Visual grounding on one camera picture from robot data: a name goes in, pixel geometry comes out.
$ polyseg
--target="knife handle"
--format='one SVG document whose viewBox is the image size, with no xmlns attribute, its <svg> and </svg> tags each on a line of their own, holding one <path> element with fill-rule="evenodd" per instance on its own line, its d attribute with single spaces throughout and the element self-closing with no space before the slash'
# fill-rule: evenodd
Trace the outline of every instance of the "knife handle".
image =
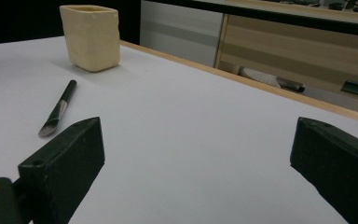
<svg viewBox="0 0 358 224">
<path fill-rule="evenodd" d="M 75 80 L 71 80 L 68 84 L 68 86 L 66 87 L 65 91 L 63 92 L 60 101 L 64 100 L 66 103 L 68 103 L 69 101 L 69 97 L 71 97 L 72 92 L 74 91 L 76 86 L 76 81 Z"/>
</svg>

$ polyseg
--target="wooden table edge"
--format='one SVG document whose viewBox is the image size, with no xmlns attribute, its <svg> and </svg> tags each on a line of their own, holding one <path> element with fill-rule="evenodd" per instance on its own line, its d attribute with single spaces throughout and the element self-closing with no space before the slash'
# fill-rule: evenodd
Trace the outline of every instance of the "wooden table edge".
<svg viewBox="0 0 358 224">
<path fill-rule="evenodd" d="M 183 64 L 183 65 L 186 65 L 186 66 L 190 66 L 190 67 L 199 69 L 201 71 L 208 72 L 208 73 L 220 76 L 220 77 L 224 77 L 224 78 L 236 81 L 236 82 L 240 82 L 240 83 L 242 83 L 244 85 L 247 85 L 247 86 L 250 86 L 250 87 L 253 87 L 253 88 L 257 88 L 257 89 L 259 89 L 261 91 L 267 91 L 267 92 L 270 92 L 272 94 L 279 95 L 279 96 L 285 97 L 287 99 L 291 99 L 291 100 L 300 102 L 300 103 L 305 104 L 305 105 L 312 105 L 312 106 L 315 106 L 317 108 L 321 108 L 323 110 L 330 111 L 330 112 L 333 112 L 333 113 L 341 115 L 341 116 L 345 116 L 345 117 L 350 118 L 350 119 L 357 119 L 358 120 L 358 112 L 357 111 L 353 111 L 353 110 L 350 110 L 350 109 L 347 109 L 347 108 L 344 108 L 344 107 L 341 107 L 341 106 L 338 106 L 338 105 L 332 105 L 332 104 L 329 104 L 327 102 L 323 102 L 323 101 L 320 101 L 320 100 L 310 98 L 308 96 L 297 94 L 295 92 L 291 92 L 291 91 L 279 89 L 279 88 L 276 88 L 276 87 L 272 87 L 270 85 L 254 81 L 254 80 L 251 80 L 251 79 L 246 78 L 246 77 L 236 76 L 234 74 L 230 74 L 228 72 L 218 70 L 216 68 L 213 68 L 213 67 L 210 67 L 210 66 L 207 66 L 207 65 L 191 62 L 191 61 L 183 59 L 183 58 L 179 58 L 179 57 L 176 57 L 176 56 L 173 56 L 173 55 L 170 55 L 170 54 L 167 54 L 167 53 L 163 53 L 163 52 L 160 52 L 160 51 L 157 51 L 157 50 L 148 49 L 146 47 L 135 45 L 135 44 L 132 44 L 132 43 L 129 43 L 129 42 L 126 42 L 126 41 L 121 41 L 121 45 L 124 46 L 124 47 L 127 47 L 127 48 L 140 50 L 141 52 L 145 52 L 145 53 L 148 53 L 148 54 L 151 54 L 151 55 L 155 55 L 155 56 L 158 56 L 160 58 L 164 58 L 164 59 L 176 62 L 176 63 L 180 63 L 180 64 Z"/>
</svg>

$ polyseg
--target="dark background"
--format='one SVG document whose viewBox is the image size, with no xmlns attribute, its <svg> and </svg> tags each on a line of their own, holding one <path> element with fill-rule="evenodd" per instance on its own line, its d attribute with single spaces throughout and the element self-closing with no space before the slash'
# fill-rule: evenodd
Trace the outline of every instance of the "dark background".
<svg viewBox="0 0 358 224">
<path fill-rule="evenodd" d="M 63 35 L 61 5 L 114 8 L 118 11 L 120 39 L 139 44 L 141 0 L 0 1 L 0 43 Z"/>
</svg>

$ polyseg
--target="ceramic cup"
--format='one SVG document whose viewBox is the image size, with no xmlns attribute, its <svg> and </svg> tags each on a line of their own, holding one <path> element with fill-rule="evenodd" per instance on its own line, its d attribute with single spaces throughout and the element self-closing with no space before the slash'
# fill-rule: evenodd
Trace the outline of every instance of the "ceramic cup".
<svg viewBox="0 0 358 224">
<path fill-rule="evenodd" d="M 89 72 L 116 66 L 120 61 L 118 12 L 99 6 L 60 6 L 70 61 Z"/>
</svg>

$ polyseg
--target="white table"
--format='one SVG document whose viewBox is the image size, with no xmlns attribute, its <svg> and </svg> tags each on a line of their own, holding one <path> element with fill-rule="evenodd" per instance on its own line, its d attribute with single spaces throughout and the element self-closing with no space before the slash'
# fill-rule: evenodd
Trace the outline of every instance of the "white table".
<svg viewBox="0 0 358 224">
<path fill-rule="evenodd" d="M 358 119 L 190 65 L 122 46 L 118 67 L 90 74 L 63 37 L 0 45 L 0 176 L 16 180 L 55 135 L 100 117 L 105 166 L 71 223 L 345 223 L 289 156 L 298 117 L 357 137 Z M 70 79 L 56 133 L 39 138 Z"/>
</svg>

